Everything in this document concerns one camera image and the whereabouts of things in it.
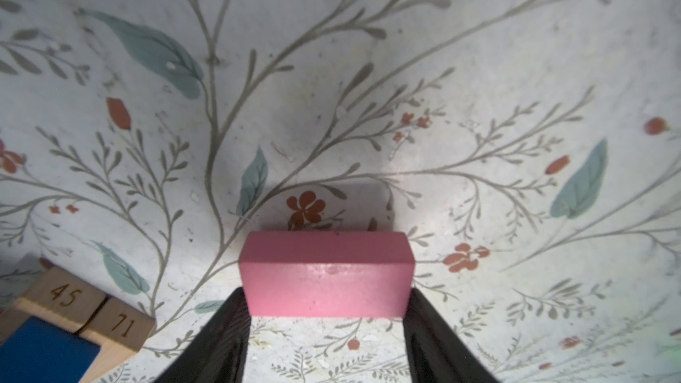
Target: pink block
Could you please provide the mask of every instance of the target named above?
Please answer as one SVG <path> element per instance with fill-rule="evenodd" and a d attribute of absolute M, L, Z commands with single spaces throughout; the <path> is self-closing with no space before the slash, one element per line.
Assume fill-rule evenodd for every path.
<path fill-rule="evenodd" d="M 404 317 L 414 267 L 388 232 L 254 232 L 239 257 L 252 316 Z"/>

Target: red flower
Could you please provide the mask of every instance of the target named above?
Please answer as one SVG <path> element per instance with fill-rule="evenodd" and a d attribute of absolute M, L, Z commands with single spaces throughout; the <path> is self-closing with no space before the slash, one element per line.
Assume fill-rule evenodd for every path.
<path fill-rule="evenodd" d="M 558 158 L 556 161 L 551 163 L 547 168 L 546 168 L 546 174 L 555 174 L 560 172 L 563 167 L 567 166 L 570 164 L 570 157 L 568 156 L 563 156 Z"/>
<path fill-rule="evenodd" d="M 419 117 L 416 126 L 427 129 L 430 126 L 430 117 L 428 117 L 427 115 L 425 117 Z"/>
<path fill-rule="evenodd" d="M 643 130 L 647 134 L 660 134 L 664 131 L 669 129 L 667 126 L 667 120 L 663 119 L 662 117 L 655 117 L 650 120 L 646 124 L 643 125 Z"/>
<path fill-rule="evenodd" d="M 402 124 L 411 124 L 411 119 L 413 119 L 413 118 L 414 118 L 414 114 L 413 114 L 413 113 L 404 113 L 404 114 L 402 115 L 402 120 L 401 120 L 401 122 L 402 122 Z"/>
<path fill-rule="evenodd" d="M 449 266 L 449 272 L 459 272 L 466 268 L 472 271 L 478 266 L 478 259 L 489 256 L 489 249 L 487 247 L 478 247 L 471 251 L 471 246 L 466 243 L 461 243 L 454 248 L 459 253 L 452 253 L 447 256 L 442 263 Z"/>
<path fill-rule="evenodd" d="M 23 165 L 24 158 L 16 152 L 7 151 L 5 143 L 0 140 L 0 167 L 4 168 L 7 173 L 16 173 L 16 165 Z"/>
<path fill-rule="evenodd" d="M 123 101 L 118 98 L 106 98 L 106 106 L 109 108 L 109 116 L 114 124 L 124 131 L 130 130 L 130 114 L 125 108 Z"/>
<path fill-rule="evenodd" d="M 560 346 L 563 349 L 574 348 L 576 345 L 580 344 L 581 340 L 577 336 L 567 337 L 560 341 Z"/>
<path fill-rule="evenodd" d="M 357 350 L 360 348 L 360 341 L 357 339 L 352 339 L 350 342 L 347 342 L 347 348 L 350 350 Z"/>
<path fill-rule="evenodd" d="M 286 200 L 286 204 L 291 210 L 295 210 L 295 213 L 291 215 L 291 220 L 289 224 L 293 224 L 295 229 L 301 229 L 305 224 L 305 220 L 316 224 L 321 220 L 319 214 L 326 207 L 324 200 L 317 200 L 317 195 L 312 191 L 305 191 L 300 195 L 300 201 L 298 201 L 294 196 L 291 196 Z"/>

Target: blue block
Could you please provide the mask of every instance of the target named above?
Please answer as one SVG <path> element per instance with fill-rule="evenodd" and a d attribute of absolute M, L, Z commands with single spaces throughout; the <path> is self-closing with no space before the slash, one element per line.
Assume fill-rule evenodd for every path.
<path fill-rule="evenodd" d="M 78 383 L 99 348 L 32 316 L 0 345 L 0 383 Z"/>

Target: floral wallpaper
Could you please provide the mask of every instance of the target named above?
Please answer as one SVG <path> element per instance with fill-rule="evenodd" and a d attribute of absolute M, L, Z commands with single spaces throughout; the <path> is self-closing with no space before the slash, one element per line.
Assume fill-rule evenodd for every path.
<path fill-rule="evenodd" d="M 678 0 L 0 0 L 0 301 L 42 256 L 153 316 L 250 231 L 403 231 L 502 382 L 681 379 Z M 409 382 L 399 320 L 254 319 L 244 381 Z"/>

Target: number 45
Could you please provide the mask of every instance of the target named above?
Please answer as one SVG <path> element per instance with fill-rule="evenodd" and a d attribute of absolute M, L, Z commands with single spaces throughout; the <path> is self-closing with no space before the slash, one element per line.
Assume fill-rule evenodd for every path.
<path fill-rule="evenodd" d="M 50 293 L 54 294 L 55 296 L 52 298 L 52 300 L 56 300 L 61 294 L 68 288 L 69 284 L 63 285 L 61 287 L 57 287 L 56 289 L 50 291 Z M 74 290 L 71 293 L 69 293 L 69 296 L 71 296 L 71 301 L 68 303 L 59 302 L 60 306 L 68 306 L 71 305 L 75 300 L 76 300 L 76 293 L 82 293 L 80 290 Z"/>

